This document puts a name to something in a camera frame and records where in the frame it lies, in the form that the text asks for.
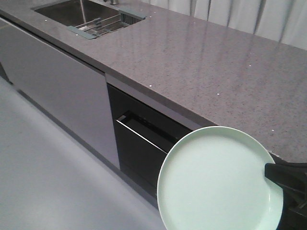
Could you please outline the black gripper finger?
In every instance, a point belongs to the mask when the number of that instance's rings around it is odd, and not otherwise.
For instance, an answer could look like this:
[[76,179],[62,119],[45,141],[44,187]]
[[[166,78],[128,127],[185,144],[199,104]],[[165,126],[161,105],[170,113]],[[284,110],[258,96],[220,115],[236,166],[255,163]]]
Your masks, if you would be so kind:
[[267,163],[265,177],[283,189],[295,192],[307,191],[306,163]]
[[307,196],[287,194],[286,222],[294,230],[307,229]]

